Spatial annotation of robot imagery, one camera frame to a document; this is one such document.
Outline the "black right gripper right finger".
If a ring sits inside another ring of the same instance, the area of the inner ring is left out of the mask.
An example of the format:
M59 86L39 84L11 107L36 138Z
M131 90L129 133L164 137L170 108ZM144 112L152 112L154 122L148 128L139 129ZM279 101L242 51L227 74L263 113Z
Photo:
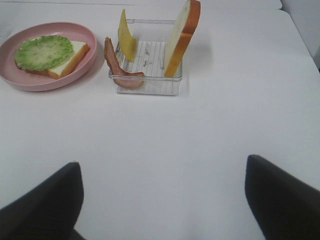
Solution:
M259 155L246 163L245 196L267 240L318 240L320 192Z

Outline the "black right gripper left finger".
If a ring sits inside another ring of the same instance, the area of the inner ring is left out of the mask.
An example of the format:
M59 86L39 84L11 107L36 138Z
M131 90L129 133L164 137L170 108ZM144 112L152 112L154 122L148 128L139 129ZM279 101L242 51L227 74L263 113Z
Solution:
M83 201L81 168L70 162L0 210L0 238L81 240L75 224Z

